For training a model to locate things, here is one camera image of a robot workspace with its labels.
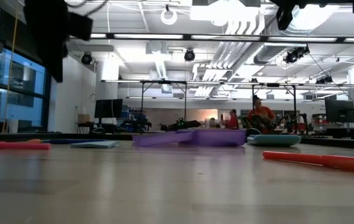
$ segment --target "table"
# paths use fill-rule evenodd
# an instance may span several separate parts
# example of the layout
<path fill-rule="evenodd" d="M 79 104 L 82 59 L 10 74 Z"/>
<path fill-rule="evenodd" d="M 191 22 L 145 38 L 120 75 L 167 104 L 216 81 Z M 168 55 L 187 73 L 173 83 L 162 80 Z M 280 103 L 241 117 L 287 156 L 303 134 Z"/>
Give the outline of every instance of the table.
<path fill-rule="evenodd" d="M 168 147 L 0 152 L 0 223 L 354 223 L 354 173 L 264 161 L 264 150 Z"/>

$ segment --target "purple foam block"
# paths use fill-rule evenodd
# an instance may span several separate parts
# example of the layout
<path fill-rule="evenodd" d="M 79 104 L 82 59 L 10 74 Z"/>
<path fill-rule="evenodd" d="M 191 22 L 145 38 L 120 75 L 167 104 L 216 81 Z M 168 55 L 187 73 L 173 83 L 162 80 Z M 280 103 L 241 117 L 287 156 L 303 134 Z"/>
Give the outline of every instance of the purple foam block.
<path fill-rule="evenodd" d="M 195 131 L 178 131 L 178 133 L 193 134 L 191 140 L 184 141 L 184 144 L 192 144 L 196 146 L 242 146 L 245 144 L 245 130 L 228 130 L 228 129 L 197 129 Z"/>
<path fill-rule="evenodd" d="M 134 135 L 133 141 L 135 146 L 146 147 L 146 146 L 189 141 L 192 139 L 192 136 L 193 136 L 192 132 L 178 133 L 176 131 L 170 131 L 170 132 L 159 133 L 159 134 Z"/>

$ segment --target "black monitor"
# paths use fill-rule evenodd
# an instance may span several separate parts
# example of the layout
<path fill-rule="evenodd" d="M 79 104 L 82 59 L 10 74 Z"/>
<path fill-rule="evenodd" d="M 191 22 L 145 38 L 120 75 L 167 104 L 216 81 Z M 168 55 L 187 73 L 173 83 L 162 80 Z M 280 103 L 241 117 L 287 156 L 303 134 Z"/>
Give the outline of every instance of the black monitor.
<path fill-rule="evenodd" d="M 95 118 L 121 118 L 122 110 L 123 100 L 97 100 Z"/>
<path fill-rule="evenodd" d="M 325 100 L 328 122 L 354 123 L 353 102 L 343 100 Z"/>

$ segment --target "glass window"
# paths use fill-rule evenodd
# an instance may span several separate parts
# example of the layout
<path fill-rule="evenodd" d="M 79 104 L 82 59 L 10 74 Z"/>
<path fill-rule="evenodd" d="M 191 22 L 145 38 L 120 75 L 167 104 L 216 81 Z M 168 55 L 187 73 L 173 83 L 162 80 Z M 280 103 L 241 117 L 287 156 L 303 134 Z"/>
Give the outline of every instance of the glass window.
<path fill-rule="evenodd" d="M 10 85 L 38 94 L 44 94 L 45 68 L 14 53 Z M 0 54 L 0 83 L 8 85 L 11 67 L 11 51 L 4 49 Z"/>
<path fill-rule="evenodd" d="M 0 89 L 0 121 L 4 121 L 7 90 Z M 7 119 L 18 119 L 19 127 L 41 126 L 42 99 L 9 92 Z"/>

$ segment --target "white ceiling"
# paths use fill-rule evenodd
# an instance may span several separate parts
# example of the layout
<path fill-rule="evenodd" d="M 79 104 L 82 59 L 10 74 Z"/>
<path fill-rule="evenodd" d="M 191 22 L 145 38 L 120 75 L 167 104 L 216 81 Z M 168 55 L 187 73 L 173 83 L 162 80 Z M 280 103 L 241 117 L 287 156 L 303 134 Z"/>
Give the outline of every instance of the white ceiling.
<path fill-rule="evenodd" d="M 2 7 L 14 8 L 17 0 L 0 0 Z M 188 12 L 190 9 L 190 1 L 183 1 L 186 6 L 173 7 L 173 9 Z M 79 9 L 70 9 L 80 14 L 84 14 L 96 4 L 87 4 Z M 161 12 L 164 6 L 148 6 L 143 5 L 141 12 L 137 4 L 111 4 L 104 7 L 91 16 L 94 19 L 93 32 L 128 32 L 128 33 L 171 33 L 171 34 L 222 34 L 226 27 L 214 26 L 209 21 L 191 21 L 188 15 L 178 13 L 177 22 L 171 26 L 165 25 L 161 21 Z M 266 20 L 269 21 L 276 12 L 276 7 L 266 11 Z M 311 35 L 324 36 L 348 36 L 354 35 L 354 14 L 350 11 L 350 7 L 341 7 L 339 12 L 330 16 L 330 18 L 321 26 L 312 31 Z M 145 47 L 148 41 L 141 40 L 92 40 L 84 42 L 76 40 L 75 43 L 80 45 L 113 45 L 124 60 L 124 65 L 120 68 L 121 74 L 149 73 L 155 68 L 154 62 L 137 61 L 139 57 L 145 56 Z M 197 60 L 211 60 L 217 51 L 219 42 L 184 42 L 184 41 L 168 41 L 168 48 L 172 47 L 172 60 L 166 61 L 165 66 L 168 70 L 190 70 L 194 63 L 185 63 L 183 60 L 184 52 L 187 48 L 193 48 Z M 354 61 L 354 45 L 347 44 L 310 44 L 309 49 L 316 61 L 319 62 L 323 69 L 334 67 L 336 78 L 344 79 L 347 72 L 345 68 L 352 66 L 351 63 L 344 61 Z M 93 52 L 98 59 L 106 58 L 108 52 Z M 340 62 L 336 62 L 336 56 L 341 57 Z M 281 68 L 280 65 L 265 67 L 262 72 L 264 77 L 308 77 L 321 72 L 321 69 L 314 64 L 310 57 L 305 57 L 288 69 Z"/>

